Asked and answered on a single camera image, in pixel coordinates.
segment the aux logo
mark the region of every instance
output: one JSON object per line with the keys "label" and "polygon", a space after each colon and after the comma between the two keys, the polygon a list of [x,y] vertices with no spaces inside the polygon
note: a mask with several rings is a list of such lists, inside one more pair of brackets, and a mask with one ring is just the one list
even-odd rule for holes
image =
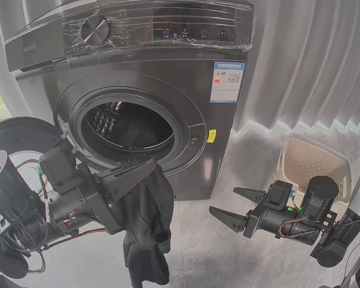
{"label": "aux logo", "polygon": [[32,50],[32,49],[36,49],[35,45],[36,45],[36,44],[33,44],[33,45],[31,45],[31,46],[28,46],[28,47],[25,47],[25,48],[24,48],[24,52],[29,51],[29,50]]}

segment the display panel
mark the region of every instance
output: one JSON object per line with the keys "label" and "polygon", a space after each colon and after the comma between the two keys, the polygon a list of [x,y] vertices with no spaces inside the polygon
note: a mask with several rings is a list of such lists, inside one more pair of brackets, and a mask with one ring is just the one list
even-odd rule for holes
{"label": "display panel", "polygon": [[154,40],[235,39],[234,10],[198,4],[168,4],[154,9]]}

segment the laundry basket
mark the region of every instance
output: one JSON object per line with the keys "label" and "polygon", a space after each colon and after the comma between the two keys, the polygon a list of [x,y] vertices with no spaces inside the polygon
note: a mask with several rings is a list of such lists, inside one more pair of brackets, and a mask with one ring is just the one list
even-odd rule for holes
{"label": "laundry basket", "polygon": [[264,188],[268,189],[275,180],[291,183],[296,192],[294,202],[299,207],[308,182],[317,175],[327,175],[339,186],[339,194],[332,206],[335,212],[349,204],[352,191],[349,161],[330,148],[293,132],[288,136]]}

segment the control knob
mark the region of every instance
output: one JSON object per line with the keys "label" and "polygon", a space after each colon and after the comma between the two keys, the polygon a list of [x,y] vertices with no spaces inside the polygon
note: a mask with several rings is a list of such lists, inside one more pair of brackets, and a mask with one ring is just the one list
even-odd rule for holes
{"label": "control knob", "polygon": [[82,39],[91,46],[100,45],[107,39],[108,33],[108,23],[104,17],[99,15],[89,17],[81,27]]}

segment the front-load washing machine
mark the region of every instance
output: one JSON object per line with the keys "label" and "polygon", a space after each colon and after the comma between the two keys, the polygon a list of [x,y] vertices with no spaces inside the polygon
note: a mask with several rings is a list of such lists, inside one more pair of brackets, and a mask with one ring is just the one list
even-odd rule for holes
{"label": "front-load washing machine", "polygon": [[253,14],[246,0],[77,0],[6,41],[8,67],[93,169],[154,158],[175,199],[209,199]]}

